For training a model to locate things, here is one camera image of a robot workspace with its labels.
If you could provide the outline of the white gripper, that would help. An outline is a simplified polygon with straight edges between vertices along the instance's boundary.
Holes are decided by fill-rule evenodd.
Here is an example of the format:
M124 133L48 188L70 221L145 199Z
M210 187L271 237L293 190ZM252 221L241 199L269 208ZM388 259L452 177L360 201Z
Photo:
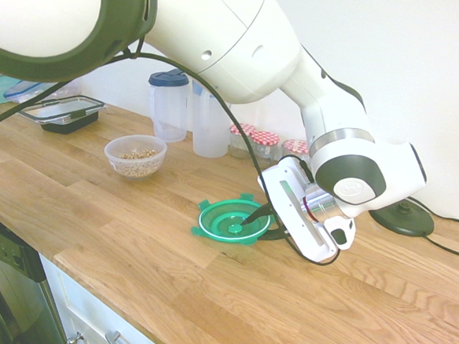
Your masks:
M263 177L258 182L261 187L266 188L273 207L268 204L261 205L241 225L249 225L262 219L261 226L270 226L276 213L287 231L266 231L262 240L285 240L291 236L300 253L313 262L324 262L336 255L338 248L323 224L314 221L303 206L309 181L297 160L292 157L280 160L264 170Z

